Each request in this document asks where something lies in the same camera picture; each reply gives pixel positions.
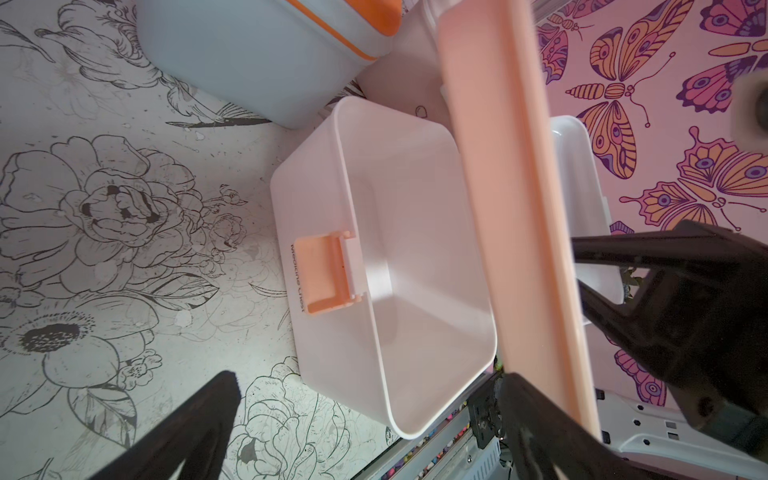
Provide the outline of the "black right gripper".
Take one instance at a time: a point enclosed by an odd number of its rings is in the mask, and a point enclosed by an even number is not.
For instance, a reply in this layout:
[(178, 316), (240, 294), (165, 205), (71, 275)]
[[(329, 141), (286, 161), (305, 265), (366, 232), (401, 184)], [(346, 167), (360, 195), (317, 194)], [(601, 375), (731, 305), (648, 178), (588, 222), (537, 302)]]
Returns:
[(584, 315), (669, 387), (692, 428), (766, 455), (767, 246), (692, 220), (571, 245), (579, 264), (656, 269), (622, 305), (580, 281)]

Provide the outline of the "white and peach first aid box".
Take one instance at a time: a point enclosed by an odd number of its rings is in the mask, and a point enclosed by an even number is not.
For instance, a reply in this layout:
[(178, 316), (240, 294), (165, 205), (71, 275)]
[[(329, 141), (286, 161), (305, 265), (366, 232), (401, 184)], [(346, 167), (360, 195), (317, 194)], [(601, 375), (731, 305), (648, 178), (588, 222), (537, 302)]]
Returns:
[(438, 21), (451, 125), (345, 98), (270, 188), (302, 380), (416, 439), (495, 358), (587, 432), (599, 416), (578, 289), (614, 267), (584, 125), (551, 116), (527, 1)]

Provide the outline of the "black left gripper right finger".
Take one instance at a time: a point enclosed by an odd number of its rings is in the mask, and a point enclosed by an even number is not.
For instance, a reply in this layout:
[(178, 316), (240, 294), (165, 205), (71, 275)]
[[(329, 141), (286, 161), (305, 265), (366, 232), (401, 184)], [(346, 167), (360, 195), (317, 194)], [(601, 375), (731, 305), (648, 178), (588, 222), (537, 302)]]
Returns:
[(497, 405), (520, 479), (644, 479), (517, 373), (502, 376)]

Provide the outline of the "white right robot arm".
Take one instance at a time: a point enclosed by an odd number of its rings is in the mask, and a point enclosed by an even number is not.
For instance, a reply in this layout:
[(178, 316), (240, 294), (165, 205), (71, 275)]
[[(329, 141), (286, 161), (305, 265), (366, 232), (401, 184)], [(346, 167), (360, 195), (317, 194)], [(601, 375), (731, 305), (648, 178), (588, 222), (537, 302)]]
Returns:
[(728, 229), (680, 222), (670, 231), (580, 237), (583, 264), (646, 271), (616, 304), (586, 284), (585, 316), (666, 386), (673, 414), (604, 392), (603, 441), (621, 455), (742, 478), (767, 474), (767, 248)]

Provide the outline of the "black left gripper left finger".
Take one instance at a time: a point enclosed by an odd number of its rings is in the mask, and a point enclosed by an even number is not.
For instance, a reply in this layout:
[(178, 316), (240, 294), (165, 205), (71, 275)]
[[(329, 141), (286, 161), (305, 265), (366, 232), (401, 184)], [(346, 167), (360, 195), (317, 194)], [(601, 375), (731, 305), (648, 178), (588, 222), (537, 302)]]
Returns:
[(95, 479), (217, 479), (241, 401), (236, 374), (222, 371)]

